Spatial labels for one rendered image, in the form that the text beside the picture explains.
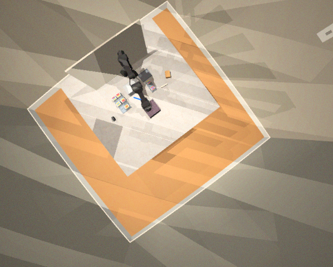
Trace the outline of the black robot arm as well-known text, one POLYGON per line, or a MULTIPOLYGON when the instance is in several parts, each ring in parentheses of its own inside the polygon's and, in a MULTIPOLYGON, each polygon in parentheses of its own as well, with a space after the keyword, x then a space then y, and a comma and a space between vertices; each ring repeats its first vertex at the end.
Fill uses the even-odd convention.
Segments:
MULTIPOLYGON (((134 75, 134 73, 132 72, 132 70, 130 68, 130 63, 129 63, 129 60, 128 60, 129 58, 128 58, 127 54, 125 54, 124 51, 119 50, 118 55, 119 56, 118 56, 117 60, 118 60, 118 62, 120 62, 123 65, 123 69, 120 71, 120 73, 124 77, 128 76, 129 80, 134 78, 135 75, 134 75)), ((151 106, 149 100, 146 97, 144 97, 144 95, 142 93, 143 89, 142 89, 141 81, 137 82, 133 85, 130 84, 130 87, 140 97, 140 99, 141 99, 140 102, 141 102, 142 108, 144 110, 146 110, 147 112, 149 112, 152 109, 152 106, 151 106)))

